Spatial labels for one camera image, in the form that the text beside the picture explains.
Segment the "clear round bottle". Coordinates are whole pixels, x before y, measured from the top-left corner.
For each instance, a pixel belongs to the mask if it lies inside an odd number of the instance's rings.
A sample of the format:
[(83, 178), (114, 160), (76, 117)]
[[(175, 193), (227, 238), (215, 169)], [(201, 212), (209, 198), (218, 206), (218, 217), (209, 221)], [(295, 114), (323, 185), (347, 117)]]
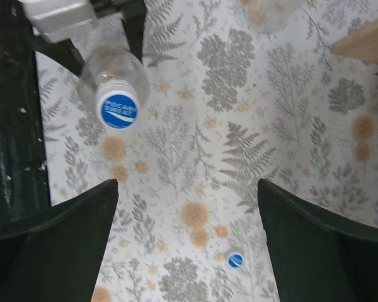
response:
[(281, 29), (304, 3), (296, 0), (250, 0), (244, 5), (250, 25), (257, 32), (273, 33)]
[(150, 85), (140, 60), (120, 45), (103, 45), (88, 55), (79, 76), (77, 93), (86, 109), (95, 113), (99, 104), (98, 90), (119, 82), (134, 89), (139, 106), (147, 102)]

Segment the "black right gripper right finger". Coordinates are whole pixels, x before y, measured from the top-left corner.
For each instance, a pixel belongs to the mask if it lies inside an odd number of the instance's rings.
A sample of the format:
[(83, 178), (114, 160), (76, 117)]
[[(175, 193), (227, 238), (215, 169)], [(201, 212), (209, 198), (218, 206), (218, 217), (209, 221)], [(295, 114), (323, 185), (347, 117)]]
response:
[(378, 301), (378, 228), (265, 179), (258, 206), (281, 301)]

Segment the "blue cap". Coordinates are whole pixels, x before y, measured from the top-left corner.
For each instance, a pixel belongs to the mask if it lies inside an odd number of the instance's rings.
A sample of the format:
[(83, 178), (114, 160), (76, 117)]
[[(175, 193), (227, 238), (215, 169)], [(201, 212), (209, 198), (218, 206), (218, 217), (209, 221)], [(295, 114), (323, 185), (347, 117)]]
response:
[(244, 256), (241, 252), (232, 251), (228, 252), (226, 255), (226, 262), (229, 267), (232, 268), (241, 268), (244, 264)]
[(124, 130), (132, 126), (139, 112), (136, 90), (126, 81), (108, 81), (95, 95), (96, 110), (100, 121), (112, 130)]

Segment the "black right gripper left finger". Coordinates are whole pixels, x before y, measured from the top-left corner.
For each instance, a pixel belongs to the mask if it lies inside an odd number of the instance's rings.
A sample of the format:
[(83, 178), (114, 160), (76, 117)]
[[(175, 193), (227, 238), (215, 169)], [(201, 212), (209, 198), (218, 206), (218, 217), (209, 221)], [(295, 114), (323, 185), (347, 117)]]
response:
[(0, 226), (0, 301), (90, 301), (117, 203), (109, 179)]

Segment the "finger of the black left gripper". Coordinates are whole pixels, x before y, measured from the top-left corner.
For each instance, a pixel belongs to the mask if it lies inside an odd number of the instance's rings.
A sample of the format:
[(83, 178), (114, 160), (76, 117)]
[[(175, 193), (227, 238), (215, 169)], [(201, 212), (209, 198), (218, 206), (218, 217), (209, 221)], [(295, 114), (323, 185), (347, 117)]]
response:
[(42, 37), (34, 38), (34, 50), (56, 61), (73, 74), (80, 74), (84, 59), (70, 39), (49, 43)]
[(146, 4), (143, 0), (129, 0), (122, 4), (123, 28), (130, 51), (142, 62), (142, 47), (144, 43), (144, 29), (147, 15)]

